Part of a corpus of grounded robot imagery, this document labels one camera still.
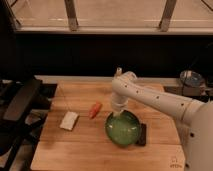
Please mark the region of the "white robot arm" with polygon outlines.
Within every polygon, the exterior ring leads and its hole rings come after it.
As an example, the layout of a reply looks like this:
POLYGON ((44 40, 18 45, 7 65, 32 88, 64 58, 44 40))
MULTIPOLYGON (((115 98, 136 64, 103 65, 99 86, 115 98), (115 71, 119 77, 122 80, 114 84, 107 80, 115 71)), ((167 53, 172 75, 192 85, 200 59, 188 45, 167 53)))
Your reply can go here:
POLYGON ((135 83, 137 76, 125 72, 112 80, 111 106, 122 111, 134 99, 189 127, 185 171, 213 171, 213 101, 202 102, 135 83))

